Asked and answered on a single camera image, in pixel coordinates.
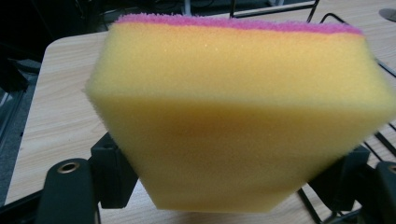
wooden table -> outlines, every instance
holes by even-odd
[[[378,10],[396,8],[393,0],[322,0],[314,15],[318,22],[334,12],[363,30],[375,56],[396,70],[396,23],[379,17]],[[261,16],[264,20],[305,21],[308,10]],[[59,161],[90,157],[90,148],[106,132],[84,94],[84,85],[103,46],[106,33],[67,37],[52,43],[45,54],[21,149],[12,176],[7,203],[42,189],[46,172]],[[396,86],[396,79],[389,81]],[[381,130],[396,146],[396,132]],[[394,157],[373,137],[367,139],[384,159]],[[377,163],[371,158],[371,164]],[[305,186],[320,216],[329,215],[312,190]],[[296,195],[268,214],[207,214],[157,210],[140,183],[128,206],[101,210],[103,223],[312,223]]]

table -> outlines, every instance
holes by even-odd
[[[322,0],[312,22],[318,22],[327,12],[336,13],[361,28],[374,55],[396,70],[396,23],[379,17],[378,10],[384,7],[396,8],[396,2]],[[308,13],[303,10],[259,18],[305,21]],[[42,189],[46,172],[57,162],[88,159],[90,148],[106,132],[84,94],[85,81],[105,38],[106,33],[67,37],[47,48],[6,203]],[[386,76],[396,87],[396,79]],[[395,131],[386,126],[381,133],[396,146]],[[396,161],[375,138],[369,137],[366,142],[385,160]],[[319,215],[329,215],[312,190],[308,186],[304,189]],[[157,210],[140,183],[126,208],[101,210],[101,217],[103,223],[313,223],[296,195],[268,214],[188,213]]]

sponge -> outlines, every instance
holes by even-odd
[[[267,212],[396,115],[343,24],[119,18],[86,92],[160,209]]]

yellow foam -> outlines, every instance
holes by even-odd
[[[119,23],[87,84],[161,209],[265,212],[396,115],[363,36]]]

pink abrasive layer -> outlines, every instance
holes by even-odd
[[[334,33],[352,33],[361,35],[361,30],[340,23],[326,24],[308,24],[301,21],[289,22],[269,22],[269,21],[256,21],[256,20],[237,20],[223,18],[205,18],[205,17],[185,17],[181,15],[151,15],[151,14],[129,14],[120,17],[116,23],[128,22],[148,22],[160,23],[175,26],[208,26],[219,28],[234,28],[241,30],[272,30],[279,32],[312,32],[321,34],[334,34]]]

